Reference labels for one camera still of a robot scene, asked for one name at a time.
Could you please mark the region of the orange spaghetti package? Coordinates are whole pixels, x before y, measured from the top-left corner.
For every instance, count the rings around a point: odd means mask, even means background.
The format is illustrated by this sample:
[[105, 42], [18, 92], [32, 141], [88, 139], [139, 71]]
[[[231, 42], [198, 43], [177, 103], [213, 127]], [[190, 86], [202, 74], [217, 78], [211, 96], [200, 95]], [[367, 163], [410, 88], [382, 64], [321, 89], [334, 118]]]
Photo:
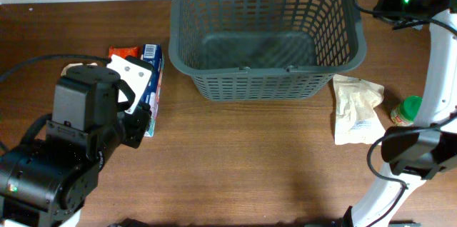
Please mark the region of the orange spaghetti package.
[[125, 59], [128, 56], [132, 56], [137, 58], [139, 55], [139, 46], [131, 46], [131, 47], [114, 47], [110, 46], [109, 47], [109, 54], [108, 57], [111, 58], [112, 56], [119, 56], [123, 59]]

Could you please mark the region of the blue tea box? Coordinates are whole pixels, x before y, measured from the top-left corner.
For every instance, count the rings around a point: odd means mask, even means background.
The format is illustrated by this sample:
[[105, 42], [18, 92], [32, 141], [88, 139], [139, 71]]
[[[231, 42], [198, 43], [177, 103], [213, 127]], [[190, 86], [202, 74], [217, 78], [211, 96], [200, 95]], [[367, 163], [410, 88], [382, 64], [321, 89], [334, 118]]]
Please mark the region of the blue tea box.
[[145, 44], [143, 46], [141, 60], [150, 63], [154, 67], [151, 80], [141, 98], [141, 101], [151, 107], [151, 120], [149, 127], [144, 134], [145, 137], [152, 137], [156, 125], [156, 117], [159, 109], [161, 95], [161, 82], [164, 70], [164, 54], [161, 46], [158, 44]]

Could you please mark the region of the grey plastic basket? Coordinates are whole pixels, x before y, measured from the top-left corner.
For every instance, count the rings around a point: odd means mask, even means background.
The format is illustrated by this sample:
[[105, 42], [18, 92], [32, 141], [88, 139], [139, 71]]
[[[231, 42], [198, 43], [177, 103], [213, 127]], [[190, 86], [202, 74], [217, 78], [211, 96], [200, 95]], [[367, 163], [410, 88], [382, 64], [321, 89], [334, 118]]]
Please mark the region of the grey plastic basket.
[[169, 58], [212, 101], [306, 99], [366, 55], [352, 0], [172, 0]]

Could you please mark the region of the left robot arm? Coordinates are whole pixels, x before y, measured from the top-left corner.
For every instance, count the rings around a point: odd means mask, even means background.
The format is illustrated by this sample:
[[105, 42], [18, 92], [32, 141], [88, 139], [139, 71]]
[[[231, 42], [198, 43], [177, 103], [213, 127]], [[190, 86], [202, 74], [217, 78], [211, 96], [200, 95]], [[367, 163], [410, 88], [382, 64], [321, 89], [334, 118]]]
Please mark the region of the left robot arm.
[[70, 67], [53, 111], [1, 157], [3, 226], [75, 226], [121, 145], [139, 147], [152, 115], [141, 101], [155, 68], [132, 56]]

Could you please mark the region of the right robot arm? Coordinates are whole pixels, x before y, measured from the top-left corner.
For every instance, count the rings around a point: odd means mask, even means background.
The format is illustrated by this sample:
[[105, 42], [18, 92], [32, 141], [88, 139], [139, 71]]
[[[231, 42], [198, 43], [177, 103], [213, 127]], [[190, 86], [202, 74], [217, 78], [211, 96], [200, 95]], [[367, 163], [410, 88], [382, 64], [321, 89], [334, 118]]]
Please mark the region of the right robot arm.
[[428, 24], [430, 60], [413, 125], [390, 127], [371, 145], [376, 179], [336, 226], [388, 226], [413, 191], [456, 167], [456, 0], [378, 0], [369, 14], [395, 29]]

